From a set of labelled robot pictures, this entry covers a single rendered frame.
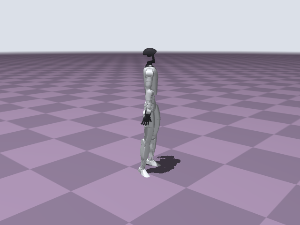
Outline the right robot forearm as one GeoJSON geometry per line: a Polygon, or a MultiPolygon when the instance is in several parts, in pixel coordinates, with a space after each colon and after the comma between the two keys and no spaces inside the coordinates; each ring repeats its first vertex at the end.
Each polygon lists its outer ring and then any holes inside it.
{"type": "Polygon", "coordinates": [[[151,113],[151,109],[152,109],[152,97],[151,97],[151,91],[148,90],[146,92],[146,95],[145,95],[145,100],[146,100],[146,114],[150,114],[151,113]]]}

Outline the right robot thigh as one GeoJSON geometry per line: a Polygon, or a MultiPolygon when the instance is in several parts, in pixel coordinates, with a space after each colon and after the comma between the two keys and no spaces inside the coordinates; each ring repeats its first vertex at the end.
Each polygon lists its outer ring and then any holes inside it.
{"type": "MultiPolygon", "coordinates": [[[[145,116],[145,110],[143,111],[143,118],[145,116]]],[[[149,125],[147,123],[147,125],[144,125],[144,144],[146,145],[147,143],[151,144],[151,139],[153,136],[153,132],[154,132],[154,126],[155,126],[155,115],[154,112],[151,111],[151,115],[150,115],[150,119],[152,122],[149,121],[149,125]]]]}

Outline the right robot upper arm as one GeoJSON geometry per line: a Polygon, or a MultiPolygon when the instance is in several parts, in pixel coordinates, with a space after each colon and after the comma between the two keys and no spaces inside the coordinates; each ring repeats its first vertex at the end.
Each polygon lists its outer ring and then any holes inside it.
{"type": "Polygon", "coordinates": [[[147,69],[147,71],[145,72],[145,77],[146,77],[146,92],[148,90],[151,91],[151,96],[154,95],[154,91],[151,89],[152,87],[152,81],[153,81],[153,76],[154,76],[154,72],[152,69],[147,69]]]}

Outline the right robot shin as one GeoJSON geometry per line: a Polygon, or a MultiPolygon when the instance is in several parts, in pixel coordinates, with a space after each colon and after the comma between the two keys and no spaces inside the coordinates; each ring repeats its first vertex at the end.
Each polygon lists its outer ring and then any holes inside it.
{"type": "Polygon", "coordinates": [[[141,140],[140,156],[141,156],[141,170],[145,169],[146,162],[149,156],[150,143],[144,144],[144,139],[141,140]]]}

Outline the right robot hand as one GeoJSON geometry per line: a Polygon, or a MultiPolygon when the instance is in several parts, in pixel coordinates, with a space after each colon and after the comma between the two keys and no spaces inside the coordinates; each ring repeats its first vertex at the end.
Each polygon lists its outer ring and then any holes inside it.
{"type": "Polygon", "coordinates": [[[146,111],[147,111],[147,110],[145,110],[145,116],[144,116],[143,121],[142,121],[142,123],[141,123],[142,125],[145,125],[145,126],[147,125],[147,123],[148,123],[148,125],[149,125],[149,121],[152,122],[151,119],[150,119],[151,113],[150,113],[150,114],[146,114],[146,111]],[[144,122],[144,123],[143,123],[143,122],[144,122]],[[145,124],[145,123],[146,123],[146,124],[145,124]]]}

